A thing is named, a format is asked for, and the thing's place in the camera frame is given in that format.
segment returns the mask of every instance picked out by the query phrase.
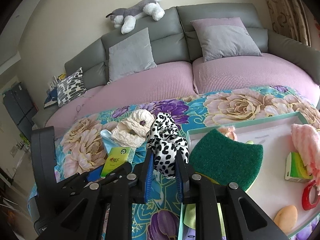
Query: scouring pad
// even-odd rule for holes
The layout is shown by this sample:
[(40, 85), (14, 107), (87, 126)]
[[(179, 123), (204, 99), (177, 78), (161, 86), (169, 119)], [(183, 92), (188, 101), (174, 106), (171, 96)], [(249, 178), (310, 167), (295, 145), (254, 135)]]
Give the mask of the scouring pad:
[(213, 129), (193, 148), (189, 163), (221, 185), (236, 182), (246, 191), (259, 173), (262, 158), (262, 145), (236, 142)]

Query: brown patterned curtain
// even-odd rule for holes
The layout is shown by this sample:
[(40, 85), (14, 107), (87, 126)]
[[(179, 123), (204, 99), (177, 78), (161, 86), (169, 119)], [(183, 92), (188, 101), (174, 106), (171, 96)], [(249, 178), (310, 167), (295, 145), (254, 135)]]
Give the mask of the brown patterned curtain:
[(267, 0), (272, 28), (276, 33), (310, 44), (306, 13), (301, 0)]

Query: gray leather sofa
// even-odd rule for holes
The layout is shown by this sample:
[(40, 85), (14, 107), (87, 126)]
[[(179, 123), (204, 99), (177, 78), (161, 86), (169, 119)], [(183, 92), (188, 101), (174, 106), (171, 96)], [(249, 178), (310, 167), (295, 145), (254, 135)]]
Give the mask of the gray leather sofa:
[[(156, 64), (175, 61), (192, 63), (195, 59), (202, 57), (202, 50), (190, 21), (223, 17), (240, 17), (261, 52), (276, 55), (297, 65), (312, 78), (315, 84), (320, 84), (320, 51), (264, 29), (256, 8), (250, 3), (177, 6), (165, 10), (164, 17), (158, 22), (153, 21), (149, 16), (139, 19), (132, 32), (122, 35), (119, 29), (113, 30), (66, 62), (66, 73), (71, 75), (81, 66), (84, 70), (84, 83), (87, 89), (106, 85), (109, 48), (146, 27), (149, 29)], [(33, 117), (33, 121), (42, 128), (57, 109), (57, 106), (53, 106), (40, 110)]]

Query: plush dog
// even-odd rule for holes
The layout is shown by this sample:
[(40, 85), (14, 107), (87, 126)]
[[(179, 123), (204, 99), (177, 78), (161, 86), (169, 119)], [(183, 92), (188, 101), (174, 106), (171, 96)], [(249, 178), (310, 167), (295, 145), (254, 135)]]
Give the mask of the plush dog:
[(132, 31), (136, 25), (136, 19), (151, 15), (155, 21), (164, 16), (164, 10), (158, 2), (161, 0), (142, 0), (130, 8), (119, 8), (108, 14), (115, 28), (121, 27), (121, 33), (126, 34)]

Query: logo on tissue packet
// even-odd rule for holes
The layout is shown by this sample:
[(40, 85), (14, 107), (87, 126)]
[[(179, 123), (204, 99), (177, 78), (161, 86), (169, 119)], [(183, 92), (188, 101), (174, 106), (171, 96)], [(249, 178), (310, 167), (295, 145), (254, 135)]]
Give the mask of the logo on tissue packet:
[(112, 163), (116, 163), (117, 161), (119, 161), (119, 158), (110, 158), (110, 162)]

